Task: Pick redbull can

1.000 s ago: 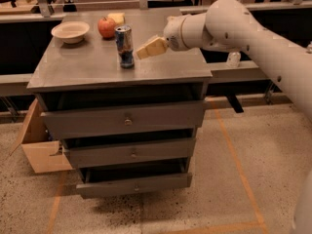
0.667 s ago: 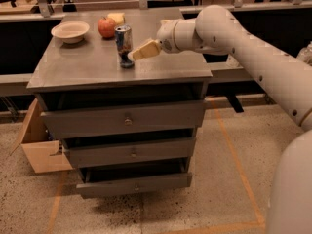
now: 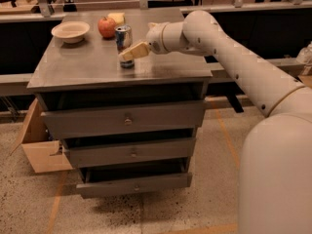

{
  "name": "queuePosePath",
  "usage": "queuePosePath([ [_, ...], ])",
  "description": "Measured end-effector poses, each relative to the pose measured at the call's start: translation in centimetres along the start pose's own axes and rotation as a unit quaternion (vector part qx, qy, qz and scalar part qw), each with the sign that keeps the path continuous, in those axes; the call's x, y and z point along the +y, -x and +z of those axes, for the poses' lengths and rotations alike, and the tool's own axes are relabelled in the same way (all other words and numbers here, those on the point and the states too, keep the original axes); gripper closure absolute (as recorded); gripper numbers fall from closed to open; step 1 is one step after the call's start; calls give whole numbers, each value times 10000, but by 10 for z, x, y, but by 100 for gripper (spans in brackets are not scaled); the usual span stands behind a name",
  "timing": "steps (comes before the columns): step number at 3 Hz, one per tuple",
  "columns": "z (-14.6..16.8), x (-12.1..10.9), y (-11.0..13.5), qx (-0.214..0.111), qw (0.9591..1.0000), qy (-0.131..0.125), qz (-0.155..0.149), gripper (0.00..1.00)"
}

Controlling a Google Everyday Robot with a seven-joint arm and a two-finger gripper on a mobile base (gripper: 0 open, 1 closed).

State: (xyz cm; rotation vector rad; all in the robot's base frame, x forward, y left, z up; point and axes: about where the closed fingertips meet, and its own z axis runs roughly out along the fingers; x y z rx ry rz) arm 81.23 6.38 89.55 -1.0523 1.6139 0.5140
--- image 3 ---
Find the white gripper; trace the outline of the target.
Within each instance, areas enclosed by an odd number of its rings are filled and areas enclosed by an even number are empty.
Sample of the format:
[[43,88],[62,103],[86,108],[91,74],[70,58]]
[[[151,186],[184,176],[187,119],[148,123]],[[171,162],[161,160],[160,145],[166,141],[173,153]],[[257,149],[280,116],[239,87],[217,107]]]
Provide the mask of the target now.
[[146,42],[138,42],[122,51],[118,58],[120,61],[129,61],[144,58],[149,55],[150,50],[154,54],[167,54],[169,51],[165,47],[163,33],[168,25],[167,22],[149,22],[149,30],[146,34]]

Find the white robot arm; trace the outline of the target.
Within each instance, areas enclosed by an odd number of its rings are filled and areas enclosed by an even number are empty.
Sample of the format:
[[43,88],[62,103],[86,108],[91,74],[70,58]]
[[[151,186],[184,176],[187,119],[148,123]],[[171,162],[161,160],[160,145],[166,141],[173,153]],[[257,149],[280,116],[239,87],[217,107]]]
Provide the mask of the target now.
[[238,185],[239,234],[312,234],[312,89],[194,11],[181,22],[151,23],[121,60],[151,53],[212,56],[264,115],[247,135]]

